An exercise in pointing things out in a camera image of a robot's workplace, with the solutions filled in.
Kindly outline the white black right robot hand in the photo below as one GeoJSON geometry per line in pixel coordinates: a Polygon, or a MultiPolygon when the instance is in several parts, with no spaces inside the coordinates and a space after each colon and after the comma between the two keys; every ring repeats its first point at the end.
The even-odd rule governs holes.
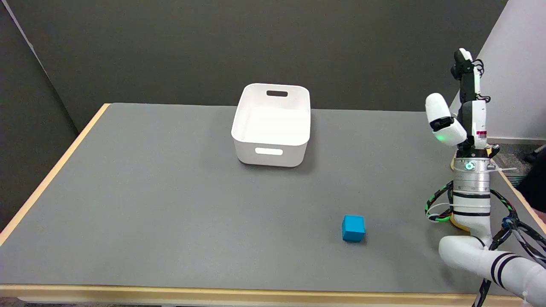
{"type": "Polygon", "coordinates": [[[474,60],[470,51],[460,48],[454,52],[450,69],[459,82],[460,107],[454,116],[444,97],[432,93],[425,99],[425,110],[433,136],[444,145],[457,146],[458,158],[489,158],[486,132],[486,105],[490,96],[481,94],[480,80],[485,72],[483,61],[474,60]]]}

